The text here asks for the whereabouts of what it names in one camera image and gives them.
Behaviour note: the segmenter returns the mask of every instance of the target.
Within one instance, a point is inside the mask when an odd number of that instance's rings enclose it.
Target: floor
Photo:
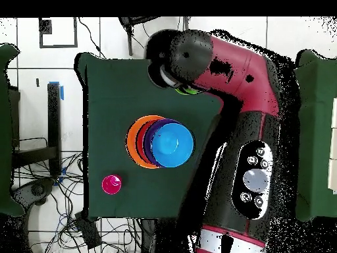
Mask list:
[[[52,21],[52,34],[43,35],[44,45],[71,45],[74,44],[74,19],[50,18]],[[63,158],[80,154],[82,144],[82,87],[73,70],[75,55],[79,52],[91,52],[98,56],[94,41],[102,54],[109,59],[141,59],[143,46],[148,36],[165,28],[182,29],[182,17],[163,16],[137,25],[133,40],[134,55],[128,55],[126,32],[123,30],[118,18],[80,18],[88,29],[77,22],[78,47],[72,48],[43,48],[39,47],[39,22],[37,18],[0,18],[0,43],[15,44],[20,54],[9,64],[7,75],[13,86],[18,86],[21,92],[20,100],[20,138],[47,138],[47,83],[60,82],[64,88],[64,98],[61,100],[61,140]],[[281,55],[289,56],[295,60],[296,54],[302,49],[314,49],[325,57],[337,56],[336,25],[329,18],[307,17],[191,17],[190,28],[203,31],[224,29],[232,35],[251,43],[267,47]],[[22,150],[43,147],[43,140],[22,141]],[[38,173],[43,170],[41,166],[33,166]],[[14,187],[29,181],[27,170],[17,170]],[[67,170],[72,174],[81,174],[76,161]],[[83,185],[75,184],[70,199],[74,205],[74,213],[82,210]],[[65,179],[63,184],[69,187],[72,181]],[[55,186],[53,195],[58,203],[58,209],[65,213],[65,197],[60,188]],[[62,228],[60,215],[56,209],[53,197],[47,202],[34,206],[29,222],[29,239],[34,253],[44,253],[45,249]],[[65,237],[67,247],[54,243],[49,253],[115,253],[121,247],[127,253],[134,253],[135,245],[132,237],[125,230],[130,228],[126,219],[100,219],[97,228],[107,244],[97,247],[95,251],[83,246],[80,252],[74,248],[74,241]],[[83,243],[77,234],[76,242]]]

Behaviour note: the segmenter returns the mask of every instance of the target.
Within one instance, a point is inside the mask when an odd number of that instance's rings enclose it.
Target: pink cup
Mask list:
[[[109,195],[116,194],[122,187],[122,178],[118,175],[108,175],[102,181],[102,189]]]

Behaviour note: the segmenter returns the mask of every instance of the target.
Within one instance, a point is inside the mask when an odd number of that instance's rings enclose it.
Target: green tablecloth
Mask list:
[[[12,119],[9,103],[7,66],[18,55],[15,46],[0,45],[0,213],[11,216],[24,214],[24,209],[10,195],[12,185]]]
[[[101,217],[176,217],[191,180],[212,119],[221,110],[213,96],[183,96],[160,89],[147,75],[146,60],[99,59],[77,56],[75,69],[88,89],[89,215]],[[195,137],[190,160],[177,168],[145,169],[129,157],[125,139],[138,118],[160,115],[175,119]],[[103,192],[110,174],[122,177],[118,194]]]
[[[337,217],[337,195],[328,189],[333,99],[337,60],[304,51],[295,70],[301,96],[296,217]]]

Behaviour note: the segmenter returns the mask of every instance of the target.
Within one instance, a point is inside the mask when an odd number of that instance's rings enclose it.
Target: stacked plates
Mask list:
[[[130,157],[149,169],[178,167],[191,157],[193,148],[193,136],[184,125],[158,115],[138,119],[126,136]]]

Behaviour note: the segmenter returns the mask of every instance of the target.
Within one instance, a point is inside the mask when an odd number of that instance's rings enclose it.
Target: purple plate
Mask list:
[[[157,160],[154,158],[152,151],[151,151],[151,145],[152,145],[152,139],[155,135],[155,133],[164,125],[170,124],[170,123],[178,123],[178,121],[175,121],[173,119],[161,119],[155,123],[153,123],[148,130],[146,131],[146,134],[144,136],[143,140],[143,150],[145,152],[146,157],[152,164],[155,164],[158,167],[164,167],[161,164],[157,162]]]

